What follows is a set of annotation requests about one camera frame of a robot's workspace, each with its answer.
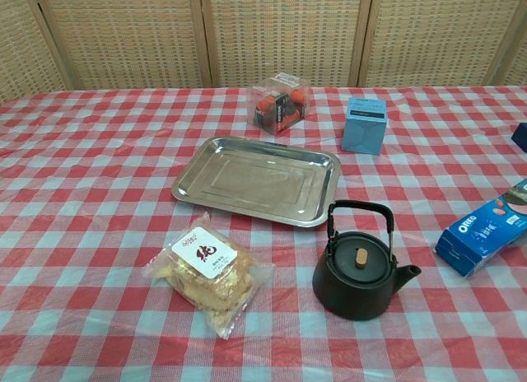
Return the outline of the navy blue long box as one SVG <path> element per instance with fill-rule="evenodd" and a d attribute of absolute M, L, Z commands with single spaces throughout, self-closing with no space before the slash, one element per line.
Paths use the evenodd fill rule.
<path fill-rule="evenodd" d="M 527 153 L 527 122 L 518 124 L 511 139 L 522 151 Z"/>

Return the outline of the black teapot with cork knob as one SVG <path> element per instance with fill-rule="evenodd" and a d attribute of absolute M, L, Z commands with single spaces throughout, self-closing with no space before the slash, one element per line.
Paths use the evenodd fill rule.
<path fill-rule="evenodd" d="M 337 232 L 333 212 L 339 207 L 384 216 L 389 243 L 364 232 Z M 393 231 L 394 215 L 384 205 L 357 200 L 337 200 L 329 205 L 328 242 L 312 277 L 315 296 L 326 310 L 344 319 L 374 319 L 387 310 L 400 288 L 422 272 L 416 265 L 398 265 Z"/>

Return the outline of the clear box with orange items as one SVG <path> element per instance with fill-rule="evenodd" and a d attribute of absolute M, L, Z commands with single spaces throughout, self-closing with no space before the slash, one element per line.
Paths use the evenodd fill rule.
<path fill-rule="evenodd" d="M 310 83 L 285 72 L 248 89 L 248 123 L 273 135 L 302 121 L 309 109 Z"/>

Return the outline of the blue Oreo cookie box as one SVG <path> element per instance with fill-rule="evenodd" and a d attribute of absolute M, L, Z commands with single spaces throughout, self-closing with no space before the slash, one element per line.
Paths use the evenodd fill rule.
<path fill-rule="evenodd" d="M 448 226 L 435 251 L 469 277 L 527 233 L 527 179 Z"/>

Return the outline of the woven bamboo folding screen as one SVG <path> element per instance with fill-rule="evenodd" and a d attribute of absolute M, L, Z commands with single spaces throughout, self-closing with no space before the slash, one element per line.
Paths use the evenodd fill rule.
<path fill-rule="evenodd" d="M 527 0 L 0 0 L 0 104 L 40 92 L 527 85 Z"/>

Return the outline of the silver rectangular metal tray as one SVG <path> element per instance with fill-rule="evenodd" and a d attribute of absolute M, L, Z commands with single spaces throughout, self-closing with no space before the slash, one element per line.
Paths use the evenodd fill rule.
<path fill-rule="evenodd" d="M 194 154 L 171 192 L 187 203 L 309 228 L 327 220 L 340 172 L 332 153 L 213 137 Z"/>

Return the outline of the light blue cardboard box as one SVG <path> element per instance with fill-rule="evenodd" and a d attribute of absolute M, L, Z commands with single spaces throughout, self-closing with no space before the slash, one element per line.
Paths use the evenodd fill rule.
<path fill-rule="evenodd" d="M 351 97 L 346 114 L 342 149 L 379 155 L 388 123 L 386 101 Z"/>

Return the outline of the bagged pastry snack pack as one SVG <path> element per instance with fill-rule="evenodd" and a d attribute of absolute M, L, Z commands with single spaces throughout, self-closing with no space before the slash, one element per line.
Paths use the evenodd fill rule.
<path fill-rule="evenodd" d="M 146 264 L 143 275 L 166 280 L 204 313 L 219 338 L 228 339 L 273 270 L 273 264 L 213 229 L 205 212 Z"/>

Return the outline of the red white checked tablecloth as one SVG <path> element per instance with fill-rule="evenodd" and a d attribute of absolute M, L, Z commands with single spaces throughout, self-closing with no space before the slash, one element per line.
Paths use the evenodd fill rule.
<path fill-rule="evenodd" d="M 342 149 L 349 99 L 385 100 L 381 153 Z M 512 141 L 527 86 L 315 88 L 278 141 L 332 152 L 336 195 L 394 211 L 421 274 L 378 319 L 327 313 L 311 277 L 323 227 L 212 210 L 275 266 L 227 340 L 143 266 L 202 208 L 171 184 L 210 137 L 268 140 L 241 89 L 69 91 L 0 107 L 0 381 L 527 382 L 527 237 L 462 278 L 441 232 L 527 178 Z"/>

